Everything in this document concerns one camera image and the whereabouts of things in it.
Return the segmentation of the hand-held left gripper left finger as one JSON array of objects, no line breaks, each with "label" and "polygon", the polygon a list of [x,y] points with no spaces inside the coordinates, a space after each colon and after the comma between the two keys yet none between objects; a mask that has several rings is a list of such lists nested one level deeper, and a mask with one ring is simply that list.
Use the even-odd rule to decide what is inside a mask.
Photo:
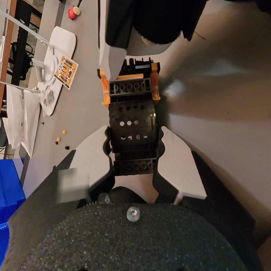
[{"label": "hand-held left gripper left finger", "polygon": [[110,157],[110,128],[102,126],[76,148],[70,169],[76,170],[79,181],[88,183],[90,197],[108,193],[115,184]]}]

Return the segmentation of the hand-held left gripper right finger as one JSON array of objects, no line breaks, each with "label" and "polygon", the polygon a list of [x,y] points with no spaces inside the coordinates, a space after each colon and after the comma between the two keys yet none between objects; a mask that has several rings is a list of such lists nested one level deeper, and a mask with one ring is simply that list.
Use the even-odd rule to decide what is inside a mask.
[{"label": "hand-held left gripper right finger", "polygon": [[156,203],[179,205],[184,197],[207,197],[191,149],[165,126],[159,130],[152,184]]}]

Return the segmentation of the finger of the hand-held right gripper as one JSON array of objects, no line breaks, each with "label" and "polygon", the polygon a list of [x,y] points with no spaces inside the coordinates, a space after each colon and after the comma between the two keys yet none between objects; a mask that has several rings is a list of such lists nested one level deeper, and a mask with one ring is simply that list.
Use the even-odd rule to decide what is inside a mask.
[{"label": "finger of the hand-held right gripper", "polygon": [[109,81],[115,81],[127,55],[133,27],[135,1],[98,1],[100,68]]}]

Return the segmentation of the orange and black lego car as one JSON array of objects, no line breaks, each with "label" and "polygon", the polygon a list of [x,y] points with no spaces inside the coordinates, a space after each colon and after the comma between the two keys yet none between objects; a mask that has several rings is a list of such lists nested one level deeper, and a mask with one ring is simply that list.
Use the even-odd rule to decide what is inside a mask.
[{"label": "orange and black lego car", "polygon": [[102,69],[97,75],[109,110],[110,144],[114,154],[115,176],[152,174],[154,172],[158,129],[156,106],[160,101],[158,76],[160,63],[125,59],[115,81],[107,79]]}]

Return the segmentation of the orange lego sticker sheet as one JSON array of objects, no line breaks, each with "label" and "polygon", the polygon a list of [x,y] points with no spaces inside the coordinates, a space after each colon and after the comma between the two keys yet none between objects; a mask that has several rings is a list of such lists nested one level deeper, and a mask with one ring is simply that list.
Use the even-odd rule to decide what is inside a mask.
[{"label": "orange lego sticker sheet", "polygon": [[67,89],[70,89],[78,66],[79,64],[74,60],[63,55],[57,65],[54,78],[59,80]]}]

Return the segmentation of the red lego minifigure parts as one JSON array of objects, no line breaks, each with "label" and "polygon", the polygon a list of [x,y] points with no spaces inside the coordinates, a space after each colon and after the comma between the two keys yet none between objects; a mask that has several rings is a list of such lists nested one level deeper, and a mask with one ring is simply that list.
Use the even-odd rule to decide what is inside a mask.
[{"label": "red lego minifigure parts", "polygon": [[71,8],[68,9],[67,14],[70,20],[74,20],[81,14],[81,10],[78,6],[73,5]]}]

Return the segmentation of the person's right hand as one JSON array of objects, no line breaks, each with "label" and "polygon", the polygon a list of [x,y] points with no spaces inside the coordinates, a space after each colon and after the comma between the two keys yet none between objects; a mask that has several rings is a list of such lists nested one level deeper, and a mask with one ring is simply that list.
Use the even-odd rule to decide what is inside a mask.
[{"label": "person's right hand", "polygon": [[145,37],[141,36],[141,40],[143,41],[143,43],[146,45],[146,46],[149,46],[149,47],[152,47],[152,46],[155,46],[157,45],[156,43],[146,39]]}]

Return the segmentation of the white rounded board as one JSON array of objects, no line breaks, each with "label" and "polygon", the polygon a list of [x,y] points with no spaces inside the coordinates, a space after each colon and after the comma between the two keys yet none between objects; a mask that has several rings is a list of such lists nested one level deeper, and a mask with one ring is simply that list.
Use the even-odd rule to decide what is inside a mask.
[{"label": "white rounded board", "polygon": [[[72,59],[76,49],[76,42],[76,35],[74,33],[69,32],[58,26],[53,29],[49,43],[54,46],[54,55],[57,57],[58,63],[60,62],[60,59],[63,55]],[[51,116],[53,114],[60,92],[64,86],[59,80],[55,79],[52,85],[47,86],[47,88],[49,87],[51,87],[54,92],[54,103],[51,107],[45,107],[43,105],[43,102],[41,101],[41,92],[45,90],[45,86],[43,83],[38,83],[38,89],[40,91],[40,103],[42,106],[42,112],[44,117],[46,115]]]}]

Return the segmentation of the white book stand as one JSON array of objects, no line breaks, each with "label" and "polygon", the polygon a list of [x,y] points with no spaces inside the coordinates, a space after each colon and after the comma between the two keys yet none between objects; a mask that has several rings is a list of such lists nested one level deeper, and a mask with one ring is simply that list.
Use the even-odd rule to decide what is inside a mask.
[{"label": "white book stand", "polygon": [[[40,36],[38,33],[34,32],[32,29],[30,29],[28,26],[20,22],[19,20],[15,19],[11,15],[7,14],[5,11],[0,10],[1,14],[4,15],[8,20],[18,25],[23,30],[29,32],[31,35],[35,36],[44,47],[47,47],[47,59],[44,60],[44,62],[39,61],[37,59],[32,59],[32,66],[35,67],[37,78],[39,83],[43,83],[45,86],[45,89],[47,86],[50,86],[55,81],[54,73],[56,71],[57,65],[58,65],[58,59],[54,55],[54,46],[49,43],[45,38]],[[25,44],[26,41],[18,40],[18,53],[21,56],[21,53],[25,50]],[[19,80],[18,73],[15,73],[14,71],[14,77],[16,77]]]}]

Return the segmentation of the clear plastic parts bag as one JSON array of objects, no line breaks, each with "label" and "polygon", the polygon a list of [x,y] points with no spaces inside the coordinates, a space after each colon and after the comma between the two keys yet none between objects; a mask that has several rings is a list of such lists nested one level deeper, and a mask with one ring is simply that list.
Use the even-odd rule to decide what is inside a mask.
[{"label": "clear plastic parts bag", "polygon": [[45,107],[51,107],[54,103],[54,92],[51,87],[41,92],[41,101]]}]

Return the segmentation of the blue plastic bin with paper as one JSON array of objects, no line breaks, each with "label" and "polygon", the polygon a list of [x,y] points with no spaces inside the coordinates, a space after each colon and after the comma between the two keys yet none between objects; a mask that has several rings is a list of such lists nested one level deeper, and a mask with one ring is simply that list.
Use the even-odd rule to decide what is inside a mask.
[{"label": "blue plastic bin with paper", "polygon": [[25,201],[15,165],[11,159],[0,160],[0,224],[5,223]]}]

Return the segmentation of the black office chair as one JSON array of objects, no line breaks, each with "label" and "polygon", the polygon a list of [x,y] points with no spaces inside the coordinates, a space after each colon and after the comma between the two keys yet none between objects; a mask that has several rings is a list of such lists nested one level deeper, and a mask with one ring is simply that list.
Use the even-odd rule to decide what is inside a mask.
[{"label": "black office chair", "polygon": [[29,69],[32,67],[32,58],[34,56],[33,47],[28,43],[26,43],[25,45],[26,45],[26,48],[21,53],[21,56],[20,56],[18,53],[18,48],[19,48],[18,42],[12,42],[9,59],[8,59],[7,74],[9,74],[10,76],[13,76],[15,66],[18,66],[20,68],[18,77],[19,77],[19,80],[21,81],[26,80],[26,75]]}]

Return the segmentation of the large blue plastic bin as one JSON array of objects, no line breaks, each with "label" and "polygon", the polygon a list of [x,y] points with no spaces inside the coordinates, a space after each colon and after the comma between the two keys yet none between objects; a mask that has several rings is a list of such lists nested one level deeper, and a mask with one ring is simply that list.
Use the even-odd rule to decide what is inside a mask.
[{"label": "large blue plastic bin", "polygon": [[2,265],[9,246],[9,226],[8,223],[0,224],[0,266]]}]

